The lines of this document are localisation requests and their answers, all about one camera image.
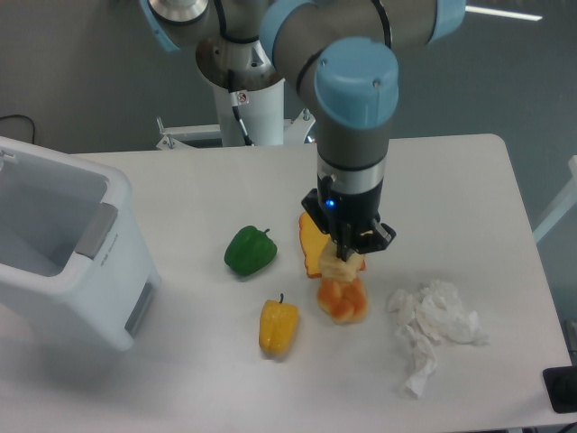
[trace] floor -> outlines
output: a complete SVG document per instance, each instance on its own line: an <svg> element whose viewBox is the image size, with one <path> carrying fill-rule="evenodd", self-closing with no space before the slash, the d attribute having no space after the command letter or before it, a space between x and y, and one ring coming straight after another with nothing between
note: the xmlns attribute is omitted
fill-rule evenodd
<svg viewBox="0 0 577 433"><path fill-rule="evenodd" d="M534 225L577 154L577 1L469 5L544 18L466 14L451 37L400 53L394 136L499 135ZM302 108L290 89L285 106L286 117ZM153 149L157 115L216 123L194 48L165 52L126 0L0 0L0 116L15 113L34 120L37 144L63 152ZM0 135L29 141L31 127L6 120ZM561 320L577 317L575 239L577 209L538 246Z"/></svg>

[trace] black cable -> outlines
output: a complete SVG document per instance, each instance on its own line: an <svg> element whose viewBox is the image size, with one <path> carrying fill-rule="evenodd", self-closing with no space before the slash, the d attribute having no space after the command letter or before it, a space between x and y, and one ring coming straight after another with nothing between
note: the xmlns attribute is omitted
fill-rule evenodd
<svg viewBox="0 0 577 433"><path fill-rule="evenodd" d="M26 119L27 121L29 121L32 125L32 144L34 144L34 141L36 140L36 125L34 124L34 121L28 117L27 115L3 115L0 116L0 121L6 120L6 119Z"/></svg>
<svg viewBox="0 0 577 433"><path fill-rule="evenodd" d="M234 71L232 69L228 70L228 93L234 93ZM234 118L236 119L236 122L238 122L238 125L241 128L241 134L243 135L243 140L244 140L244 145L245 146L253 146L254 145L254 141L251 140L251 137L249 137L249 133L246 130L246 126L244 125L243 122L243 118L241 117L241 111L238 109L238 106L233 106L233 115Z"/></svg>
<svg viewBox="0 0 577 433"><path fill-rule="evenodd" d="M560 429L557 433L567 433L573 427L577 426L577 422L573 422L572 424L567 424L565 427Z"/></svg>

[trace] yellow bell pepper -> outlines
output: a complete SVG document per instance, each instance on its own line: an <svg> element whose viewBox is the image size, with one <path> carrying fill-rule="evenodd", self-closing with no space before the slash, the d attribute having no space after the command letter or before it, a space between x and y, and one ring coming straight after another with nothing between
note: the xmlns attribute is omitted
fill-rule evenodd
<svg viewBox="0 0 577 433"><path fill-rule="evenodd" d="M280 293L280 302L269 299L262 307L259 345L270 355L284 354L297 329L298 308L292 304L283 304L283 299L284 295Z"/></svg>

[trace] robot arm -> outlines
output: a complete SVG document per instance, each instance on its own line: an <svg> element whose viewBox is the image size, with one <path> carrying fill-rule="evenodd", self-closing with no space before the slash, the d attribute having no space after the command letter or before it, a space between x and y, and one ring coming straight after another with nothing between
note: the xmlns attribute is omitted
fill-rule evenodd
<svg viewBox="0 0 577 433"><path fill-rule="evenodd" d="M324 8L280 0L265 14L261 44L316 117L317 189L303 206L330 234L337 257L384 250L395 232L379 204L398 101L393 50L456 29L464 0L337 0Z"/></svg>

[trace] black object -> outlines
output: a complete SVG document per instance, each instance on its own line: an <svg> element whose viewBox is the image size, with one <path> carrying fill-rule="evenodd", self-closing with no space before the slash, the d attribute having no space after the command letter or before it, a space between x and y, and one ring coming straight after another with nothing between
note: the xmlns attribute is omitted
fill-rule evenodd
<svg viewBox="0 0 577 433"><path fill-rule="evenodd" d="M34 142L36 141L36 124L34 124L34 121L30 117L28 117L27 115L2 115L2 116L0 116L0 121L6 120L6 119L26 119L27 121L29 121L32 125L32 140L30 141L30 143L34 144Z"/></svg>
<svg viewBox="0 0 577 433"><path fill-rule="evenodd" d="M557 433L566 433L567 431L571 430L575 426L577 426L577 422L572 422L571 424L567 424L565 427L560 429Z"/></svg>
<svg viewBox="0 0 577 433"><path fill-rule="evenodd" d="M577 366L547 368L543 378L553 410L577 412Z"/></svg>
<svg viewBox="0 0 577 433"><path fill-rule="evenodd" d="M319 180L301 204L325 235L336 243L336 256L346 262L353 251L359 254L387 249L397 233L380 222L382 182L362 194L341 194L330 189L330 180Z"/></svg>

